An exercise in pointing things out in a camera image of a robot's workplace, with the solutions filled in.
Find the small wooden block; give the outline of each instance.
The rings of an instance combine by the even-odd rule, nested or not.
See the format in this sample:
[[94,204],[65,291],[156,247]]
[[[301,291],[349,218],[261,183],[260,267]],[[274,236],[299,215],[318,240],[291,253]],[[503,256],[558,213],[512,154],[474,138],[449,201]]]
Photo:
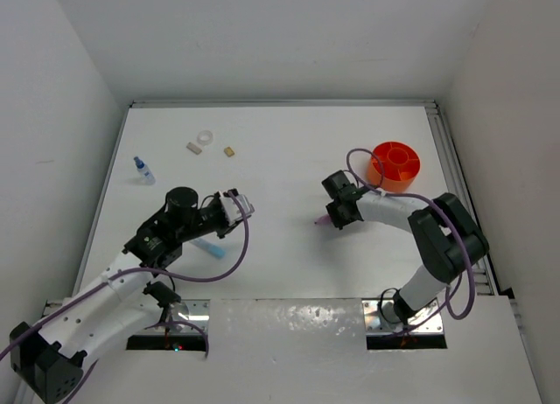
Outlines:
[[233,149],[231,149],[229,146],[227,146],[224,149],[224,153],[227,155],[227,157],[232,157],[233,155],[235,155],[235,152]]
[[202,149],[199,148],[196,144],[189,142],[186,145],[186,148],[189,149],[192,153],[195,153],[197,155],[200,155],[200,153],[202,153]]

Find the pink object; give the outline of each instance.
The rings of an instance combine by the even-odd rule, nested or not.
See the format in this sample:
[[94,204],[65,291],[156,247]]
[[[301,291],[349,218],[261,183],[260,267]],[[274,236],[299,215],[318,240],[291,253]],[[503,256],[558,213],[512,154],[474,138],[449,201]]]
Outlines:
[[315,220],[315,225],[330,225],[332,222],[331,217],[326,214]]

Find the metal bracket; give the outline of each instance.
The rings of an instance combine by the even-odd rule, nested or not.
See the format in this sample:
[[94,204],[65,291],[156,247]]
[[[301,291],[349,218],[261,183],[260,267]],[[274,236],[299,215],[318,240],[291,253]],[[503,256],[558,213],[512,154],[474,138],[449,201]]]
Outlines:
[[[445,348],[445,331],[443,320],[440,315],[434,315],[430,321],[407,333],[406,336],[393,336],[404,329],[402,323],[388,324],[380,315],[380,309],[386,303],[392,303],[392,299],[365,299],[361,301],[366,327],[367,348],[369,350],[386,349],[433,349]],[[438,310],[438,300],[435,299],[425,308],[420,310],[409,320],[409,325],[422,323],[426,318],[435,314]]]
[[[210,322],[210,301],[184,300],[171,308],[171,319],[173,321],[186,321],[200,327],[204,332],[208,332],[208,323]],[[149,328],[142,330],[138,335],[142,336],[163,336],[164,327]],[[174,325],[170,327],[170,333],[174,336],[194,336],[198,337],[200,333],[186,325]]]

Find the white wall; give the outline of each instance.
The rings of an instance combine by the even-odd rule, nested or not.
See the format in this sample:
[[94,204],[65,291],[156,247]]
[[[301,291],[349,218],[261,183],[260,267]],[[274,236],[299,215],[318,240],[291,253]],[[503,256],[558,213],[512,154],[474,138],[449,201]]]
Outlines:
[[487,0],[59,0],[119,101],[435,97]]
[[560,402],[560,0],[493,0],[446,110],[544,402]]
[[[0,0],[0,344],[70,293],[122,111],[56,0]],[[0,364],[0,402],[18,385]]]

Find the white ring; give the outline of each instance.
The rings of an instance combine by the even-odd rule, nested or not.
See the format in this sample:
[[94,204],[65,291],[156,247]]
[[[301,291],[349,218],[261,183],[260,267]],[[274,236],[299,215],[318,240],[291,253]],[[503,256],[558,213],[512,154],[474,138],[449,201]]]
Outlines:
[[207,146],[212,142],[214,139],[214,135],[210,130],[202,130],[198,136],[196,136],[196,140],[202,146]]

